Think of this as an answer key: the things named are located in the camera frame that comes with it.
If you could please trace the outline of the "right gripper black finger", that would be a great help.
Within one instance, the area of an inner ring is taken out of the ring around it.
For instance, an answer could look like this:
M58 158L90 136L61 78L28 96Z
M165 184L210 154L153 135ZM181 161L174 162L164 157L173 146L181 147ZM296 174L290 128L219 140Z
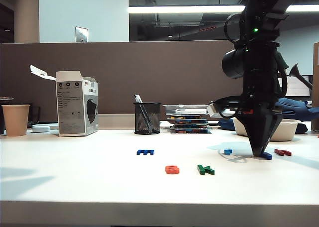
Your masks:
M283 119L282 115L240 115L254 156L261 156Z

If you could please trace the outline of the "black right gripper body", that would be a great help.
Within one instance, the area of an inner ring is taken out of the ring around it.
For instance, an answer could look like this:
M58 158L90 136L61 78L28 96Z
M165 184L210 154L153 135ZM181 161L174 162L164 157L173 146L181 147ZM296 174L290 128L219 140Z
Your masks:
M235 115L281 115L282 107L276 104L281 96L281 87L272 91L258 91L255 87L244 87Z

